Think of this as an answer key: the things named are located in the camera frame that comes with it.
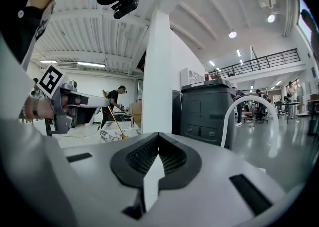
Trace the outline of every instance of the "glossy floor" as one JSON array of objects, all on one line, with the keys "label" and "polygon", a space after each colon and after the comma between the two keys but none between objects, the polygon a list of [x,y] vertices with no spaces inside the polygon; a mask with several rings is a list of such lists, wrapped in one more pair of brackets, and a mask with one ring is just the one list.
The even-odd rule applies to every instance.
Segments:
[{"label": "glossy floor", "polygon": [[299,122],[286,117],[279,119],[279,151],[271,159],[268,157],[271,141],[273,140],[273,122],[257,123],[255,128],[246,123],[235,127],[233,151],[240,157],[258,168],[266,169],[286,192],[306,181],[313,167],[318,142],[314,137],[307,136],[308,118]]}]

